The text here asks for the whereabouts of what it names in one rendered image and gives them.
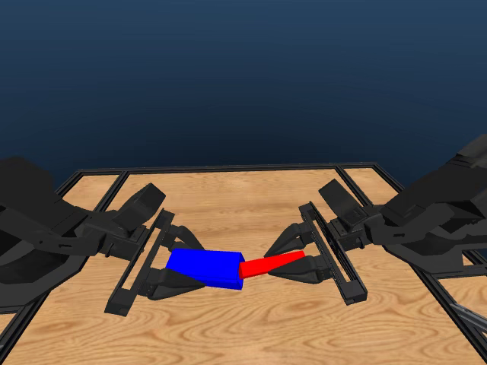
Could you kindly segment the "blue hollow socket block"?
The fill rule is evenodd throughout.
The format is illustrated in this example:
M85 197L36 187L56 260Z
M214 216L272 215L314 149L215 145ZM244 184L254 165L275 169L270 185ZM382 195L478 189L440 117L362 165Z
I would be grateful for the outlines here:
M244 281L239 276L241 252L174 249L166 268L201 281L209 287L241 290Z

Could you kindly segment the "thin red peg bar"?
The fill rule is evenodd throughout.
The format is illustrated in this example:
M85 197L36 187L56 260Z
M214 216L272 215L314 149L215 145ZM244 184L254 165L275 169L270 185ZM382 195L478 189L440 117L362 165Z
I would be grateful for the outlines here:
M280 268L303 257L305 257L303 251L295 251L241 262L238 269L239 278L246 279L268 274L271 270Z

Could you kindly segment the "silver aluminium brace rail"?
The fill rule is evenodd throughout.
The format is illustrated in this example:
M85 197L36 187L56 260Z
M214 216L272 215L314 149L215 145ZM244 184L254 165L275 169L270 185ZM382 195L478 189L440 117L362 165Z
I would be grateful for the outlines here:
M479 315L478 313L472 311L471 309L461 306L458 303L450 305L455 313L464 321L467 321L473 325L476 329L480 330L482 333L487 334L487 318Z

